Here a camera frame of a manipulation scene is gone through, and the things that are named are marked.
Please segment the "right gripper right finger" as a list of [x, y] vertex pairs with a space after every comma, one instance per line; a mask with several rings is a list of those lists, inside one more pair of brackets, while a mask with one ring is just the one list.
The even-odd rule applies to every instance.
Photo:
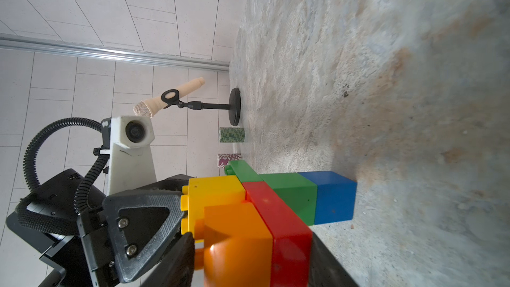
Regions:
[[308, 286], [359, 286], [315, 233], [312, 236]]

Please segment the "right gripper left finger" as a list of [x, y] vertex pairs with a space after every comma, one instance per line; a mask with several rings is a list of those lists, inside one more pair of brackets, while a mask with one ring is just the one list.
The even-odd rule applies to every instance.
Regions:
[[191, 233], [181, 236], [141, 286], [190, 287], [195, 272], [195, 240]]

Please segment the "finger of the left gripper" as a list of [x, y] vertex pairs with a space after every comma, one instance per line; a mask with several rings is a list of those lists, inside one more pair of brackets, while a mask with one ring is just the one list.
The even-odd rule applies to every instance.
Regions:
[[116, 271], [121, 283], [138, 280], [155, 266], [181, 232], [181, 194], [136, 189], [103, 201]]

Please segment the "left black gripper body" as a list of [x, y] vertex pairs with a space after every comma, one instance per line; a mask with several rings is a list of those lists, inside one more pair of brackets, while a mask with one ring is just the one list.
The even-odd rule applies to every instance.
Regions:
[[189, 176], [107, 196], [93, 187], [89, 209], [74, 210], [82, 175], [69, 169], [21, 199], [8, 228], [40, 252], [52, 272], [43, 286], [190, 286], [195, 243], [181, 231]]

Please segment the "long red lego brick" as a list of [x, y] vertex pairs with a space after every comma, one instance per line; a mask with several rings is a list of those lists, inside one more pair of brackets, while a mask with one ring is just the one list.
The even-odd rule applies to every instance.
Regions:
[[271, 286], [307, 286], [312, 249], [311, 229], [265, 182], [243, 184], [251, 202], [270, 231]]

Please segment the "orange square lego brick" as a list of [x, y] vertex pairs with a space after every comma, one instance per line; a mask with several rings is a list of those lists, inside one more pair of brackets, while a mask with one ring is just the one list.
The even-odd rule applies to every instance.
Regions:
[[273, 236], [252, 203], [205, 208], [205, 286], [269, 286]]

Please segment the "yellow square lego brick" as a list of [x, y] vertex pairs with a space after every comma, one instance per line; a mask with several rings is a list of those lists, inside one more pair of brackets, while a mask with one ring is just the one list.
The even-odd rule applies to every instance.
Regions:
[[181, 220], [181, 234], [192, 233], [195, 240], [195, 223], [204, 219], [206, 207], [238, 204], [246, 197], [245, 188], [235, 175], [191, 178], [181, 191], [181, 210], [187, 214]]

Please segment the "blue square lego brick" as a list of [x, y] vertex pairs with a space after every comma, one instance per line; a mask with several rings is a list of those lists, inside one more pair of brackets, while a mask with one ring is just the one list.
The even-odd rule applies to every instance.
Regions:
[[300, 172], [300, 175], [317, 185], [314, 225], [353, 219], [357, 182], [334, 171]]

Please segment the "small green lego brick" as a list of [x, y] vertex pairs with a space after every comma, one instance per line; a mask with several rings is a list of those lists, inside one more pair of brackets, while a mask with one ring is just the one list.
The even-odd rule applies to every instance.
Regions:
[[298, 173], [261, 174], [285, 204], [307, 225], [315, 223], [317, 185]]

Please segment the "long green lego brick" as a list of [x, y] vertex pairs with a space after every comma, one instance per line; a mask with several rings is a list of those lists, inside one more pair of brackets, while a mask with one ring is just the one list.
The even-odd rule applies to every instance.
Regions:
[[235, 175], [240, 183], [262, 182], [263, 179], [244, 160], [230, 161], [225, 167], [226, 175]]

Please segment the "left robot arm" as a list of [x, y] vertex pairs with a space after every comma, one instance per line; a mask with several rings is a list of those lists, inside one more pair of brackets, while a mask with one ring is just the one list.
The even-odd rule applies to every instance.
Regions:
[[[96, 175], [102, 174], [104, 162], [108, 160], [107, 155], [103, 155], [103, 163], [99, 162], [99, 157], [88, 165], [88, 174], [82, 175], [74, 169], [64, 169], [65, 164], [58, 160], [50, 161], [46, 159], [54, 152], [59, 153], [62, 144], [50, 144], [47, 146], [48, 138], [69, 134], [70, 126], [82, 126], [86, 131], [91, 131], [92, 135], [88, 139], [87, 146], [89, 156], [92, 157], [93, 147], [106, 145], [104, 138], [100, 136], [101, 123], [86, 118], [65, 118], [57, 120], [46, 126], [37, 135], [26, 143], [25, 152], [21, 157], [21, 167], [23, 179], [28, 194], [22, 197], [18, 202], [17, 208], [8, 215], [6, 224], [11, 231], [13, 238], [19, 239], [21, 248], [13, 249], [9, 253], [4, 253], [4, 243], [1, 243], [1, 260], [6, 264], [1, 264], [1, 286], [39, 286], [43, 283], [43, 277], [38, 277], [38, 264], [46, 264], [54, 271], [54, 276], [49, 278], [49, 282], [41, 286], [104, 286], [104, 282], [96, 284], [91, 280], [90, 269], [86, 260], [82, 239], [77, 227], [77, 212], [74, 209], [75, 192], [85, 176], [92, 176], [94, 185], [90, 188], [88, 195], [88, 204], [90, 207], [100, 207], [105, 198], [103, 187], [96, 186]], [[164, 136], [156, 135], [154, 141], [150, 144], [150, 152], [154, 161], [156, 181], [167, 179], [171, 174], [184, 172], [186, 170], [186, 146], [184, 144], [165, 144]], [[27, 247], [34, 252], [32, 258], [24, 257], [16, 259], [16, 255], [22, 254], [23, 247]], [[157, 252], [155, 262], [161, 255]], [[164, 278], [165, 271], [168, 270], [168, 261], [152, 267], [154, 261], [149, 260], [149, 264], [141, 266], [143, 274], [135, 274], [134, 280], [137, 282], [142, 275], [145, 280], [137, 286], [190, 286], [193, 274], [184, 274], [179, 278], [177, 274], [177, 283], [171, 282], [172, 278]]]

